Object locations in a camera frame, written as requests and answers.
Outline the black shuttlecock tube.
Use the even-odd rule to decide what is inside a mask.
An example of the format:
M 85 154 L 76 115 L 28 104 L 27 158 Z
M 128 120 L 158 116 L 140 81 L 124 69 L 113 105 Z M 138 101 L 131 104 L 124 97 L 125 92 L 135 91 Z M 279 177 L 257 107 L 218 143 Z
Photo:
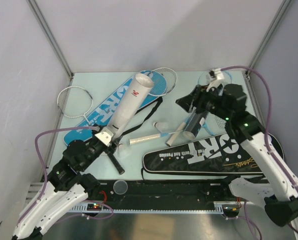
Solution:
M 208 111 L 204 111 L 202 113 L 193 112 L 190 115 L 188 122 L 183 130 L 183 136 L 187 140 L 193 141 L 196 139 L 200 129 L 206 121 L 208 114 Z

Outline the plastic shuttlecock front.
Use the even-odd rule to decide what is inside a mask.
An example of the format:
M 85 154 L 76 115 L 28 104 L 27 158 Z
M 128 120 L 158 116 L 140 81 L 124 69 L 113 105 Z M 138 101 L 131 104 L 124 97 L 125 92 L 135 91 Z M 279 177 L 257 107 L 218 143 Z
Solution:
M 118 155 L 120 158 L 126 158 L 130 154 L 129 147 L 126 144 L 120 143 L 118 145 Z

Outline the clear round tube cap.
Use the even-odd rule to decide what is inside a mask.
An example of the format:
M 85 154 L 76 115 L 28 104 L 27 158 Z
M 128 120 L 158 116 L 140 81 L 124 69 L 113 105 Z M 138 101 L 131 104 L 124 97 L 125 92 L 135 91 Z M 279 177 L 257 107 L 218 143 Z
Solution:
M 113 184 L 113 192 L 117 195 L 124 195 L 128 191 L 128 183 L 124 180 L 117 180 Z

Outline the white shuttlecock tube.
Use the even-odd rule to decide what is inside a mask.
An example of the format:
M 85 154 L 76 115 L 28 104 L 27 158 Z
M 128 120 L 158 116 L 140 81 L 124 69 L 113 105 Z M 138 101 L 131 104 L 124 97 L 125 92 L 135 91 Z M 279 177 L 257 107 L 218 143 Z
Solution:
M 113 133 L 113 140 L 122 135 L 125 127 L 153 87 L 154 82 L 147 75 L 137 73 L 134 76 L 107 125 Z

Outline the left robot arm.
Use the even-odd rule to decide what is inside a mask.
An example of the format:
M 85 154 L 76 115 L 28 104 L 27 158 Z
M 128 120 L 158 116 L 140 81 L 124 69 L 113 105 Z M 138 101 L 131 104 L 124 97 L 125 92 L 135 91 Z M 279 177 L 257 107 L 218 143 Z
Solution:
M 106 153 L 114 166 L 121 168 L 113 153 L 115 145 L 103 143 L 94 136 L 90 140 L 73 140 L 53 166 L 45 182 L 29 204 L 21 211 L 10 240 L 40 240 L 72 207 L 85 200 L 96 200 L 100 182 L 85 170 Z

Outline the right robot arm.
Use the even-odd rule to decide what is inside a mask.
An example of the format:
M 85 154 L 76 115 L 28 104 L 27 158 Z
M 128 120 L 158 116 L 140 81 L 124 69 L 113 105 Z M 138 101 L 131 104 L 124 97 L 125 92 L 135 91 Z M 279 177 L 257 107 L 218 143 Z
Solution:
M 259 120 L 246 110 L 247 95 L 242 86 L 228 84 L 222 94 L 214 88 L 196 85 L 193 91 L 175 102 L 187 113 L 208 111 L 225 120 L 225 130 L 253 158 L 269 183 L 262 187 L 242 177 L 220 187 L 221 197 L 248 200 L 263 208 L 279 227 L 298 218 L 298 177 L 269 143 L 268 133 Z

